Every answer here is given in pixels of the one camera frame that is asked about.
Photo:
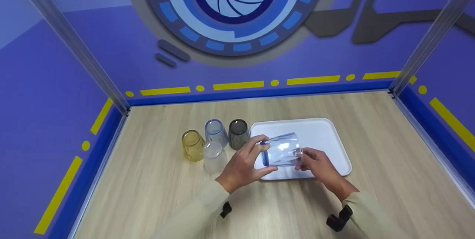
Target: black clip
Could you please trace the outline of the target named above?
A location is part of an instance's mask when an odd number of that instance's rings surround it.
[[[224,203],[223,211],[219,214],[223,219],[233,211],[231,204],[229,202]]]
[[[345,205],[345,207],[343,207],[343,209],[338,214],[338,217],[336,217],[334,214],[331,214],[327,218],[327,225],[330,226],[330,228],[332,228],[335,232],[340,232],[343,227],[345,227],[346,222],[348,222],[352,215],[353,210],[351,210],[351,207]]]

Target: hand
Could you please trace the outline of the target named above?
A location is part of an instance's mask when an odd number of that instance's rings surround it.
[[[310,170],[317,180],[334,193],[340,201],[345,200],[352,192],[359,192],[349,181],[343,178],[331,164],[324,151],[304,148],[302,165],[296,166],[296,170]]]
[[[264,135],[254,136],[229,160],[224,171],[215,179],[228,193],[259,180],[263,176],[278,170],[277,167],[254,169],[254,162],[262,151],[269,149],[268,145],[256,144],[267,141]]]

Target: cup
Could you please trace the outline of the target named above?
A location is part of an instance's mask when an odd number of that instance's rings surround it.
[[[227,156],[221,144],[215,141],[206,143],[203,147],[203,161],[210,174],[222,172],[227,164]]]
[[[211,119],[205,125],[206,142],[215,141],[224,148],[227,145],[227,133],[218,119]]]
[[[261,141],[260,144],[267,144],[269,149],[261,153],[262,163],[265,166],[297,166],[302,164],[302,148],[298,143],[295,133],[284,134],[274,137],[268,141]]]
[[[234,119],[229,124],[229,146],[234,150],[241,149],[251,137],[248,124],[242,119]]]
[[[186,159],[198,162],[203,159],[203,146],[205,141],[203,137],[195,130],[189,130],[183,133],[181,137],[183,146],[183,155]]]

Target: left hand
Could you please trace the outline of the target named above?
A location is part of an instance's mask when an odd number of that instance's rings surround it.
[[[268,141],[265,135],[254,136],[229,160],[224,171],[217,181],[228,193],[259,180],[263,176],[278,170],[277,167],[266,167],[256,170],[254,163],[262,151],[269,149],[268,145],[257,144],[260,141]]]

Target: yellow cup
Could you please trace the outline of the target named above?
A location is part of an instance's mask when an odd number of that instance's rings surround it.
[[[183,145],[183,155],[186,159],[193,162],[203,159],[205,141],[198,131],[186,131],[181,137],[181,144]]]

